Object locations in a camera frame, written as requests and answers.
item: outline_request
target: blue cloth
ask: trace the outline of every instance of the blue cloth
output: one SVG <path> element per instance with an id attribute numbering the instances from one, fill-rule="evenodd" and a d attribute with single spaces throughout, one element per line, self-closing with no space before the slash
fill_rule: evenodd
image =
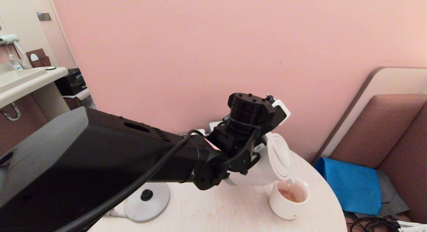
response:
<path id="1" fill-rule="evenodd" d="M 334 191 L 344 211 L 378 215 L 381 187 L 374 169 L 320 158 L 314 166 Z"/>

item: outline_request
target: black robotic arm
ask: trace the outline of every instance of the black robotic arm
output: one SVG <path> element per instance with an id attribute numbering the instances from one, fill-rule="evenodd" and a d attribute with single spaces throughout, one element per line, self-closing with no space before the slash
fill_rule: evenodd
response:
<path id="1" fill-rule="evenodd" d="M 228 171 L 246 174 L 260 158 L 255 141 L 289 115 L 278 101 L 231 94 L 230 114 L 206 138 L 83 107 L 65 113 L 0 159 L 0 231 L 87 231 L 147 181 L 206 190 Z"/>

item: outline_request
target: brown sofa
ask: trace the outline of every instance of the brown sofa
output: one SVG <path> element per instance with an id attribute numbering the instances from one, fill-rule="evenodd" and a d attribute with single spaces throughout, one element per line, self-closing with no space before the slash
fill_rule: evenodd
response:
<path id="1" fill-rule="evenodd" d="M 384 171 L 417 223 L 427 223 L 426 101 L 422 94 L 374 96 L 330 156 Z"/>

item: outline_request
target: round table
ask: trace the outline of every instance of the round table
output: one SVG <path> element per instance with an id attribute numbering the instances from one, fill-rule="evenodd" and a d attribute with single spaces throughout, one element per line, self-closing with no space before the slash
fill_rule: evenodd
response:
<path id="1" fill-rule="evenodd" d="M 268 232 L 343 232 L 346 220 L 337 197 L 320 174 L 292 152 L 296 175 L 309 184 L 310 200 L 295 220 L 284 220 L 269 205 L 273 185 L 232 186 L 221 182 L 207 191 L 193 183 L 168 183 L 171 198 L 166 210 L 147 223 L 127 218 L 103 217 L 90 232 L 141 231 L 268 231 Z M 123 213 L 123 204 L 116 207 Z"/>

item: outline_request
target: black cable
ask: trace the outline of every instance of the black cable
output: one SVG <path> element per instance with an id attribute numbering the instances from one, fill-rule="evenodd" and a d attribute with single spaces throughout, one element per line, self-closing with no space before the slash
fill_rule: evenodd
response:
<path id="1" fill-rule="evenodd" d="M 217 126 L 222 126 L 222 125 L 226 124 L 228 119 L 229 119 L 229 116 L 230 115 L 228 114 L 227 116 L 223 117 L 223 120 Z"/>
<path id="2" fill-rule="evenodd" d="M 246 144 L 240 149 L 240 151 L 235 156 L 233 156 L 231 159 L 228 159 L 227 161 L 225 161 L 225 162 L 221 163 L 220 165 L 218 165 L 217 169 L 219 171 L 221 171 L 221 172 L 225 171 L 225 170 L 228 170 L 231 167 L 231 164 L 233 162 L 235 162 L 237 159 L 239 159 L 239 157 L 242 154 L 244 154 L 244 152 L 246 151 L 246 149 L 249 147 L 250 143 L 255 139 L 255 136 L 258 135 L 259 130 L 260 130 L 260 128 L 256 127 L 252 131 L 251 135 L 249 136 L 248 140 L 246 141 Z"/>
<path id="3" fill-rule="evenodd" d="M 253 152 L 252 156 L 256 156 L 255 159 L 253 159 L 249 165 L 248 165 L 248 170 L 250 170 L 254 165 L 256 165 L 256 163 L 261 159 L 261 155 L 260 153 L 257 152 Z"/>
<path id="4" fill-rule="evenodd" d="M 204 137 L 204 134 L 202 134 L 201 132 L 199 132 L 198 130 L 197 130 L 197 134 L 198 135 L 200 135 L 200 136 L 202 136 L 202 137 Z M 199 149 L 198 149 L 198 147 L 194 144 L 194 147 L 196 148 L 196 150 L 197 150 L 197 161 L 194 163 L 194 166 L 192 167 L 192 170 L 191 170 L 191 172 L 188 174 L 188 176 L 187 176 L 187 178 L 184 180 L 184 181 L 181 181 L 181 182 L 179 182 L 180 184 L 182 184 L 182 183 L 185 183 L 185 182 L 187 182 L 189 179 L 191 179 L 191 177 L 193 177 L 194 176 L 194 171 L 195 171 L 195 169 L 197 168 L 197 166 L 200 164 L 200 151 L 199 151 Z"/>
<path id="5" fill-rule="evenodd" d="M 124 188 L 122 191 L 106 200 L 96 208 L 93 208 L 91 211 L 87 212 L 85 215 L 79 217 L 73 222 L 63 226 L 62 228 L 56 230 L 56 232 L 75 232 L 78 231 L 98 218 L 102 217 L 105 213 L 116 207 L 119 203 L 133 194 L 137 189 L 145 184 L 151 177 L 154 176 L 172 157 L 177 153 L 177 151 L 185 146 L 189 141 L 192 133 L 200 132 L 198 130 L 190 130 L 186 137 L 179 141 L 173 148 L 171 148 L 163 157 L 161 157 L 154 165 L 149 168 L 143 175 L 138 177 L 134 182 Z"/>
<path id="6" fill-rule="evenodd" d="M 344 212 L 344 215 L 354 220 L 353 223 L 346 223 L 347 226 L 350 226 L 350 232 L 353 232 L 353 228 L 355 226 L 360 227 L 364 232 L 375 232 L 375 229 L 379 226 L 385 227 L 389 232 L 397 232 L 400 228 L 400 225 L 396 222 L 396 219 L 392 217 L 367 216 L 362 218 L 355 218 L 348 212 Z M 368 220 L 369 222 L 363 226 L 361 222 L 365 220 Z"/>
<path id="7" fill-rule="evenodd" d="M 246 127 L 251 127 L 251 128 L 258 128 L 258 127 L 259 127 L 258 125 L 245 124 L 245 123 L 242 123 L 242 122 L 240 122 L 240 121 L 236 121 L 236 120 L 234 120 L 232 117 L 229 117 L 229 119 L 230 119 L 231 121 L 233 121 L 233 122 L 237 123 L 237 124 L 241 124 L 241 125 L 244 125 L 244 126 L 246 126 Z"/>

